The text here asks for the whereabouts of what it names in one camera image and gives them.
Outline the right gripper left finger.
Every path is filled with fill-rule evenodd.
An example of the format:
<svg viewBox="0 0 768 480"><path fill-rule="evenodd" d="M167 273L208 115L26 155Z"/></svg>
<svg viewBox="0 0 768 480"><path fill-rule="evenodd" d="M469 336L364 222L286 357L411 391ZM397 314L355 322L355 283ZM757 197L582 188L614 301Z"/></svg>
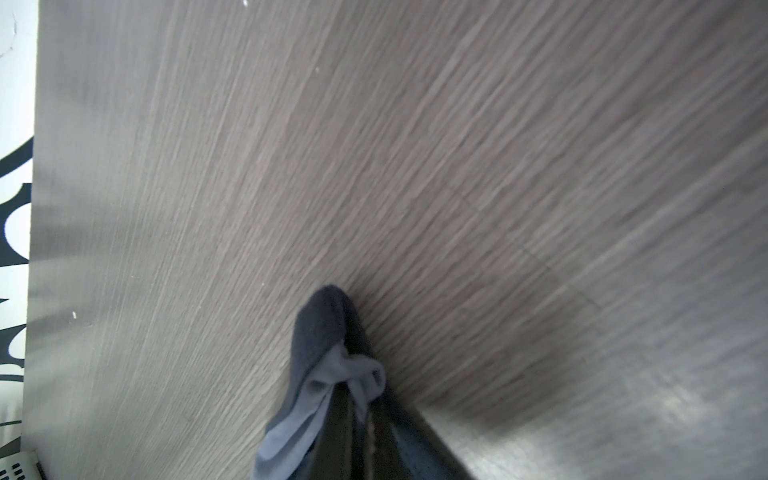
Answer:
<svg viewBox="0 0 768 480"><path fill-rule="evenodd" d="M323 426L304 468L308 480L355 478L356 413L346 384L334 387Z"/></svg>

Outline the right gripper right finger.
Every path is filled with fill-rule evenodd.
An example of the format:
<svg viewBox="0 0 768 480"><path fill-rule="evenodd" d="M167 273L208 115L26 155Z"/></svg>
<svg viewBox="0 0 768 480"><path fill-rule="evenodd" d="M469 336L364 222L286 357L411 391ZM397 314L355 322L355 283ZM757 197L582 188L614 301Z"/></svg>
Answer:
<svg viewBox="0 0 768 480"><path fill-rule="evenodd" d="M418 413L406 409L391 389L383 402L397 452L412 479L471 479L465 466Z"/></svg>

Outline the blue grey tank top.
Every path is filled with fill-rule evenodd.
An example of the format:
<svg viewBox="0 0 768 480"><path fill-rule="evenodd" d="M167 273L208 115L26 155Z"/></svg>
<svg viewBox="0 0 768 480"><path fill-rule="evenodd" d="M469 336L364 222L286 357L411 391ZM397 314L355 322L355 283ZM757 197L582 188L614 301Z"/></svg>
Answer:
<svg viewBox="0 0 768 480"><path fill-rule="evenodd" d="M268 423L253 479L293 479L322 429L331 397L345 384L358 421L385 391L383 365L374 358L350 297L327 285L299 311L290 350L287 392Z"/></svg>

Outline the white plastic laundry basket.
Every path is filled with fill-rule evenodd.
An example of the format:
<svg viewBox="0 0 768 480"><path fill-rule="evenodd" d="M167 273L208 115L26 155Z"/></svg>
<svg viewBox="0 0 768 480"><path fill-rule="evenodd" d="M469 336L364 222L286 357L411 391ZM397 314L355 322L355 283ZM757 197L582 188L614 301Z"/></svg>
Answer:
<svg viewBox="0 0 768 480"><path fill-rule="evenodd" d="M0 480L44 480L34 452L18 452L0 459Z"/></svg>

